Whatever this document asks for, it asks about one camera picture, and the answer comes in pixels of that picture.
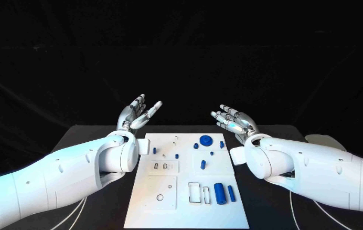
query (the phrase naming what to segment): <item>black curtain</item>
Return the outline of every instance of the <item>black curtain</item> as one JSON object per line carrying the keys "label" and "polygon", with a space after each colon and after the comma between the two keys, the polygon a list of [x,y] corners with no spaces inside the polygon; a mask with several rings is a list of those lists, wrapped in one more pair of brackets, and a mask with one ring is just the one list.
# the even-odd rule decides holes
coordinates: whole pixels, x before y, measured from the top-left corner
{"label": "black curtain", "polygon": [[355,1],[1,0],[1,172],[141,93],[148,124],[214,124],[224,104],[363,155]]}

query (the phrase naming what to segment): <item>robotic hand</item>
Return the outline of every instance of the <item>robotic hand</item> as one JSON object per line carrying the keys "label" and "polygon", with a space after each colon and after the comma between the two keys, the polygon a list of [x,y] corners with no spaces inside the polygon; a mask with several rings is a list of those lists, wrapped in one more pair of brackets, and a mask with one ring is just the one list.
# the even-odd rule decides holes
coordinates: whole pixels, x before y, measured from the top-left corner
{"label": "robotic hand", "polygon": [[243,147],[230,150],[234,165],[247,164],[259,179],[330,206],[363,211],[363,159],[332,147],[272,138],[250,117],[220,105],[217,126]]}
{"label": "robotic hand", "polygon": [[0,176],[0,228],[75,203],[132,171],[149,144],[134,134],[161,106],[158,101],[142,113],[144,97],[124,108],[116,130],[105,138],[54,151],[24,169]]}

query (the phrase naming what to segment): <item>blue disc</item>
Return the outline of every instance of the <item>blue disc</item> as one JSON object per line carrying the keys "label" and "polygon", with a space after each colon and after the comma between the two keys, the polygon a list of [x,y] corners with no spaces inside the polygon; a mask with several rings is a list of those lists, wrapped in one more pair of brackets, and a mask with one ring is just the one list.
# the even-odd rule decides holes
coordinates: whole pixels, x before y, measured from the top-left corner
{"label": "blue disc", "polygon": [[198,142],[200,142],[200,144],[201,144],[203,146],[210,146],[211,143],[213,143],[213,139],[211,139],[210,136],[203,135],[203,136],[200,136]]}

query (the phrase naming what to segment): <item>white cable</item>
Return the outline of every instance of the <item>white cable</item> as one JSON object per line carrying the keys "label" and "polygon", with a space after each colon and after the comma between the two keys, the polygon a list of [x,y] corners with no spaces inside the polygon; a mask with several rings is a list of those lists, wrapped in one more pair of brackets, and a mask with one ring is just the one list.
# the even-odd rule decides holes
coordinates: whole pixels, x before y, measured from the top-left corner
{"label": "white cable", "polygon": [[321,211],[325,213],[325,215],[347,229],[351,230],[351,228],[348,228],[347,226],[344,226],[334,218],[332,216],[325,212],[325,210],[322,209],[322,207],[319,206],[319,204],[315,202],[315,200],[312,200],[315,205],[319,207]]}
{"label": "white cable", "polygon": [[73,225],[75,225],[75,223],[76,223],[76,221],[77,221],[79,215],[80,215],[82,210],[83,210],[83,207],[85,207],[85,202],[83,202],[83,205],[82,205],[82,208],[80,208],[80,211],[79,211],[77,217],[75,218],[73,224],[70,225],[70,227],[69,227],[69,229],[67,229],[67,230],[70,230],[70,229],[72,229],[72,227],[73,227]]}
{"label": "white cable", "polygon": [[294,222],[295,222],[295,225],[296,225],[296,219],[295,219],[295,214],[294,214],[294,209],[292,209],[291,191],[289,191],[289,206],[291,206],[291,212],[292,212]]}
{"label": "white cable", "polygon": [[69,218],[69,217],[72,216],[72,214],[75,213],[77,207],[80,206],[83,200],[85,200],[85,199],[80,200],[80,202],[79,202],[76,208],[73,209],[73,211],[70,212],[70,214],[66,216],[66,218],[59,222],[59,224],[57,224],[50,230],[54,230],[54,229],[60,226],[60,224],[67,220],[67,218]]}

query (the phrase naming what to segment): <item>white pegboard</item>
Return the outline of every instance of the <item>white pegboard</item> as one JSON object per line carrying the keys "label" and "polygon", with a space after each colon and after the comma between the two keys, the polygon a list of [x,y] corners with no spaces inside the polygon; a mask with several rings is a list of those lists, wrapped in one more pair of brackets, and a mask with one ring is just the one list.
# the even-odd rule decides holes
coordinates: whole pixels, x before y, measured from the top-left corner
{"label": "white pegboard", "polygon": [[[124,228],[249,228],[227,146],[224,144],[223,148],[219,147],[220,141],[224,143],[223,134],[207,134],[213,139],[213,144],[209,147],[198,143],[198,138],[203,135],[145,135],[145,138],[149,139],[149,153],[139,158]],[[194,143],[198,144],[198,149],[193,148]],[[152,154],[152,148],[157,148],[157,154]],[[200,169],[200,158],[204,158],[206,161],[204,170]],[[167,161],[178,161],[177,173],[149,175],[149,171],[152,171],[149,166],[155,161],[160,164]],[[168,188],[173,178],[175,178],[175,183]],[[200,205],[188,203],[188,182],[200,184]],[[216,203],[214,183],[222,183],[224,187],[224,205]],[[227,185],[233,188],[236,202],[230,201]],[[171,206],[174,186],[175,204],[171,203]],[[204,204],[204,186],[209,187],[209,206]],[[157,201],[157,193],[165,194],[162,201],[170,199],[170,201],[164,201],[165,206],[161,205],[162,201]]]}

